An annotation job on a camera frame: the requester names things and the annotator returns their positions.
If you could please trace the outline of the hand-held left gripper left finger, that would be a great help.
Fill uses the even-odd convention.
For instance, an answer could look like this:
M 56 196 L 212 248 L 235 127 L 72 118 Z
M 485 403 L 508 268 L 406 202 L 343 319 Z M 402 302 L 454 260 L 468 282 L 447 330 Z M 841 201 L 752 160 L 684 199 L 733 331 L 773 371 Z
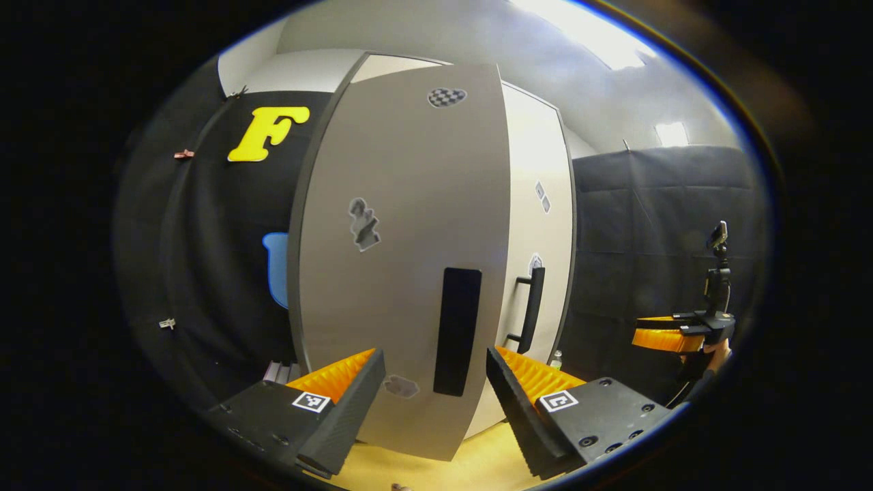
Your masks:
M 340 473 L 385 371 L 371 348 L 287 383 L 262 380 L 218 403 L 205 420 L 246 453 L 283 473 Z

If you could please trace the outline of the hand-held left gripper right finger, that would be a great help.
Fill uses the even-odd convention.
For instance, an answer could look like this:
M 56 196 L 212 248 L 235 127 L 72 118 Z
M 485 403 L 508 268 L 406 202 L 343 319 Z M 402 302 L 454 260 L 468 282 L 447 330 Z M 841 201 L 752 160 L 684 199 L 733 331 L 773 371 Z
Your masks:
M 499 346 L 488 348 L 486 376 L 529 472 L 542 481 L 621 453 L 672 416 L 614 377 L 582 381 Z

